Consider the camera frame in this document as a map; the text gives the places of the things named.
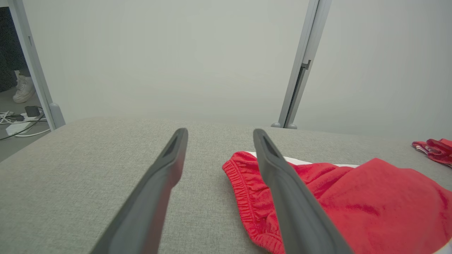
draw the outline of gray upholstered table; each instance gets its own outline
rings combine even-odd
[[[234,152],[254,151],[254,127],[132,118],[71,123],[0,163],[0,253],[88,253],[179,127],[188,129],[188,149],[159,252],[261,253],[221,169]],[[406,142],[264,129],[284,156],[336,164],[378,157],[452,190],[452,169]]]

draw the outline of white wall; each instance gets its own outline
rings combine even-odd
[[[308,0],[24,0],[66,122],[278,120]]]
[[[452,1],[334,0],[299,129],[452,139]]]

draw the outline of shoe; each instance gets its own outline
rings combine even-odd
[[[24,103],[36,92],[31,77],[18,75],[17,77],[17,92],[13,96],[16,103]]]

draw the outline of dark pants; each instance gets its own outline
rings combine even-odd
[[[9,7],[0,8],[0,55],[10,70],[27,68]]]
[[[0,8],[0,92],[17,85],[13,71],[30,76],[9,7]]]

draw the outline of black charger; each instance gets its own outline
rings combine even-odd
[[[37,117],[40,115],[39,108],[37,106],[27,106],[25,107],[25,112],[28,117]]]
[[[23,115],[9,115],[6,118],[8,118],[9,120],[14,120],[14,121],[23,121],[23,120],[25,120],[25,117]]]

